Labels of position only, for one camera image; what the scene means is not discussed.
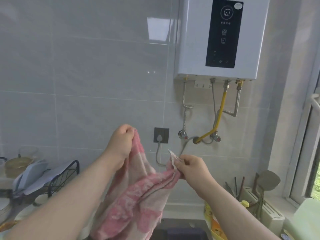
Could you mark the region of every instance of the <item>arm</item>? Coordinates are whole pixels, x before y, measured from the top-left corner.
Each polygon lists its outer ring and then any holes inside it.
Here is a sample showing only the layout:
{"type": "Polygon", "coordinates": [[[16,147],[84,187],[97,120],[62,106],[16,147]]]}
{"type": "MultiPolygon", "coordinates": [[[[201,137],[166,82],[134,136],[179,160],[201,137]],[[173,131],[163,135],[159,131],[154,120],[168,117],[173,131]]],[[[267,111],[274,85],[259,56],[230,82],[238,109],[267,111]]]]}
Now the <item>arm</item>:
{"type": "Polygon", "coordinates": [[[98,206],[110,178],[128,157],[133,136],[134,128],[120,126],[98,159],[44,206],[18,223],[5,239],[76,239],[98,206]]]}
{"type": "Polygon", "coordinates": [[[188,184],[211,207],[229,240],[279,240],[211,176],[202,158],[182,155],[175,165],[188,184]]]}

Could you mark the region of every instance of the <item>towel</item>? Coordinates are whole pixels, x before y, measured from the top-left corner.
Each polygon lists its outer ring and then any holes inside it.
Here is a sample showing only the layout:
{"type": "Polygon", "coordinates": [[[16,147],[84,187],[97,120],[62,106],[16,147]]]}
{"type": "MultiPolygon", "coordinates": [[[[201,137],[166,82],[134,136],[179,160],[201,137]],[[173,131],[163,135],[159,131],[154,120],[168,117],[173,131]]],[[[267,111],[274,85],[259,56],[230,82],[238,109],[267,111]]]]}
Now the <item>towel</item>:
{"type": "Polygon", "coordinates": [[[162,219],[170,191],[181,173],[174,166],[179,158],[170,152],[167,170],[156,173],[149,164],[137,130],[132,149],[112,180],[98,207],[91,230],[95,240],[148,240],[162,219]]]}

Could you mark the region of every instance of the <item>black wire dish rack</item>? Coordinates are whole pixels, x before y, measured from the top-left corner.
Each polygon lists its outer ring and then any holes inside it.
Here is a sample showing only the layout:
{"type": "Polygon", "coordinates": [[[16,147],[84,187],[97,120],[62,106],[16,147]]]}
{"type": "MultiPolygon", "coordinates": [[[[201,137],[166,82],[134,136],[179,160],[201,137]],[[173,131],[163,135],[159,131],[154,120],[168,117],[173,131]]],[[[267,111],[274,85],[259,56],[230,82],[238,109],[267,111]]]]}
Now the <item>black wire dish rack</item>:
{"type": "Polygon", "coordinates": [[[80,173],[80,164],[78,160],[74,160],[70,163],[66,169],[55,176],[50,182],[46,183],[41,189],[36,190],[35,192],[25,195],[23,193],[24,189],[17,191],[12,191],[11,189],[0,189],[0,195],[12,199],[18,205],[32,204],[34,203],[35,198],[39,195],[48,195],[48,198],[59,190],[62,189],[68,182],[70,182],[74,177],[80,173]]]}

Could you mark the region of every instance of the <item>white water heater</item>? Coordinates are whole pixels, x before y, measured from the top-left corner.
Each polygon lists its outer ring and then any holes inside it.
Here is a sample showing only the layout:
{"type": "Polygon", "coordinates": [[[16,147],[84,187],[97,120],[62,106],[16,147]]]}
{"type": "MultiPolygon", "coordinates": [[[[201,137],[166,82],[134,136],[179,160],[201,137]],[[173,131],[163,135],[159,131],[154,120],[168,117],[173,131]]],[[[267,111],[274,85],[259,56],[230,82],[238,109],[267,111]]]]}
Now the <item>white water heater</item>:
{"type": "Polygon", "coordinates": [[[180,0],[176,78],[256,79],[270,0],[180,0]]]}

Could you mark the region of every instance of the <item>green grass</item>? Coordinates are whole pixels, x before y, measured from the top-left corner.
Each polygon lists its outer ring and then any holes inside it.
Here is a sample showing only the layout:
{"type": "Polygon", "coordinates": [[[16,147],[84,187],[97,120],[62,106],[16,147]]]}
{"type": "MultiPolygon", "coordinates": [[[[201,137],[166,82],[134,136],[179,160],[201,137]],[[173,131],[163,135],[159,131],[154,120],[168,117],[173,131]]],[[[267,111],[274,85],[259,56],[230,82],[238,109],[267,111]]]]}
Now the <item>green grass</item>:
{"type": "Polygon", "coordinates": [[[315,182],[311,192],[311,197],[320,201],[320,166],[318,167],[318,172],[315,177],[315,182]]]}

